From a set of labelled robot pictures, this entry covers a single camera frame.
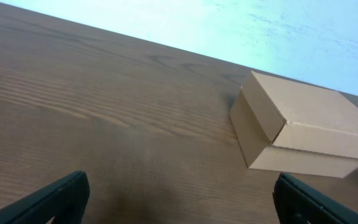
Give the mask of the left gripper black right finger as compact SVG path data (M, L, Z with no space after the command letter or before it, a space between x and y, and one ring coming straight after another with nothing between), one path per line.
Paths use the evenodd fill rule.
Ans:
M281 173L273 190L280 224L358 224L358 213L287 173Z

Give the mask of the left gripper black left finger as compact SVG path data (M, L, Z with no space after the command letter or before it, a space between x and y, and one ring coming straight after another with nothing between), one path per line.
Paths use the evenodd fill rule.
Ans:
M89 197L86 173L75 171L0 209L0 224L80 224Z

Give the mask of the cardboard box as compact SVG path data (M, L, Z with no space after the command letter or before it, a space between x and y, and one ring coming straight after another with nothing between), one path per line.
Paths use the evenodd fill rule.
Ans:
M358 169L358 107L337 91L251 72L229 114L250 169L339 178Z

